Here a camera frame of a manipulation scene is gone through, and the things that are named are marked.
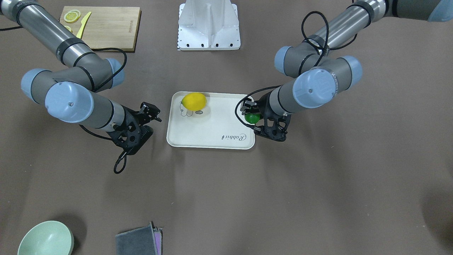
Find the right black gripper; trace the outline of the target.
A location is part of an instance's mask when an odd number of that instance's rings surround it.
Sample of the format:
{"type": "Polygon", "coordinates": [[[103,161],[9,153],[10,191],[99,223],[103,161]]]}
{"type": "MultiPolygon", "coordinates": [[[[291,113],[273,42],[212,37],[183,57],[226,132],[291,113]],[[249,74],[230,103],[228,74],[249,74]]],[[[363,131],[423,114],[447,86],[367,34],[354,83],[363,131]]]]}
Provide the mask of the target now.
{"type": "Polygon", "coordinates": [[[133,111],[121,106],[124,114],[123,121],[111,123],[112,142],[123,149],[121,155],[134,155],[153,135],[154,131],[147,123],[152,120],[161,122],[158,117],[161,110],[154,104],[143,102],[139,111],[133,111]]]}

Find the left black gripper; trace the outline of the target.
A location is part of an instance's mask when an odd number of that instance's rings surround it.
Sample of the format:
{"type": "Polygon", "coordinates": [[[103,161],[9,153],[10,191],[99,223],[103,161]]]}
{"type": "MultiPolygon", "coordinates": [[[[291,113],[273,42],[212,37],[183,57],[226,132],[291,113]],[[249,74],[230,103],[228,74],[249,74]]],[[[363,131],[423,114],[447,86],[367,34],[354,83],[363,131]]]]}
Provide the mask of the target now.
{"type": "Polygon", "coordinates": [[[262,115],[262,119],[254,125],[240,120],[242,124],[252,129],[255,135],[278,142],[286,140],[290,115],[278,115],[275,113],[270,106],[268,97],[261,97],[257,101],[254,101],[251,97],[245,97],[240,100],[240,111],[243,116],[247,113],[259,113],[262,115]]]}

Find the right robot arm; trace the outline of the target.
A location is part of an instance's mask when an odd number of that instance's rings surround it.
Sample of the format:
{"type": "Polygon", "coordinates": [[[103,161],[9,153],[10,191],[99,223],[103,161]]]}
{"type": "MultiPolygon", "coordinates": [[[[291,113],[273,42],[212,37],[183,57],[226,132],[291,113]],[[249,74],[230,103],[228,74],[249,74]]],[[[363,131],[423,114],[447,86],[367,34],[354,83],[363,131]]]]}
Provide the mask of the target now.
{"type": "Polygon", "coordinates": [[[2,0],[1,14],[29,31],[67,67],[28,71],[21,79],[24,94],[63,122],[106,132],[107,140],[123,149],[121,157],[136,154],[153,134],[148,123],[161,121],[159,108],[143,102],[134,111],[99,94],[124,81],[125,64],[102,59],[35,0],[2,0]]]}

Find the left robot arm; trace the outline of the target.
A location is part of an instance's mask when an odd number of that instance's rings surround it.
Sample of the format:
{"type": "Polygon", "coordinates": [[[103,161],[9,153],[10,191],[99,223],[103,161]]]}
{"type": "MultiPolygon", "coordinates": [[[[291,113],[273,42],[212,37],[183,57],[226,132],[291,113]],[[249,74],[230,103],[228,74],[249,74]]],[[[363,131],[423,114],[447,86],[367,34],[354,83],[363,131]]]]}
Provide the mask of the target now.
{"type": "Polygon", "coordinates": [[[285,46],[274,58],[275,68],[293,80],[267,87],[259,100],[252,93],[243,97],[238,121],[255,135],[283,142],[291,115],[318,108],[337,94],[356,85],[362,75],[361,63],[352,56],[336,59],[331,51],[347,47],[359,31],[384,17],[447,22],[452,19],[451,0],[353,0],[346,10],[330,22],[323,13],[311,11],[301,22],[303,41],[285,46]]]}

